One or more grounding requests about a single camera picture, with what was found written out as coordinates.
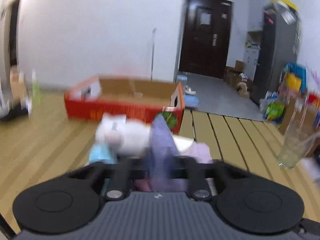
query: shoe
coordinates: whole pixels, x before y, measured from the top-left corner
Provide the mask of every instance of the shoe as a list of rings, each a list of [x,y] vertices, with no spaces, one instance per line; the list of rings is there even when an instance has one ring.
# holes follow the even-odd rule
[[[194,95],[196,94],[196,91],[195,91],[195,90],[192,90],[191,87],[186,86],[186,87],[185,87],[185,90],[184,90],[184,93],[185,93],[186,95],[194,96]]]
[[[29,116],[29,111],[27,107],[22,108],[21,103],[16,104],[13,108],[9,110],[7,115],[0,118],[1,122],[8,122],[16,119],[19,116]]]

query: gray ribbed panel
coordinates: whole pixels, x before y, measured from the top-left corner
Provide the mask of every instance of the gray ribbed panel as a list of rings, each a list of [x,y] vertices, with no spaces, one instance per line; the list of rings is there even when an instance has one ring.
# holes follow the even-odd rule
[[[27,231],[16,240],[298,240],[295,233],[253,236],[224,224],[208,203],[195,202],[185,193],[133,192],[129,198],[106,204],[87,226],[59,236]]]

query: door handle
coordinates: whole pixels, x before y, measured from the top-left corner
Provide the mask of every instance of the door handle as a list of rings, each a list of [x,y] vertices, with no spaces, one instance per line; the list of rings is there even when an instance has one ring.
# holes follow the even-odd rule
[[[217,37],[218,37],[218,35],[215,33],[215,34],[213,35],[212,46],[216,46],[216,44],[217,44]]]

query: lavender fabric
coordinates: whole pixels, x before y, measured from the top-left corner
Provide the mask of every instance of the lavender fabric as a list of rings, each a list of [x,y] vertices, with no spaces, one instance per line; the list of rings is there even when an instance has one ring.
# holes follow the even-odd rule
[[[149,185],[154,192],[185,191],[187,181],[170,179],[173,157],[179,156],[170,130],[161,114],[151,124],[151,151],[149,153]]]

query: white plush toy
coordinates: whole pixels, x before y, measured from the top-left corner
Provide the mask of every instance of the white plush toy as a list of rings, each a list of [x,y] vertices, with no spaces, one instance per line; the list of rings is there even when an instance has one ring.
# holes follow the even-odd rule
[[[141,156],[150,146],[150,127],[125,115],[104,114],[95,137],[120,156]]]

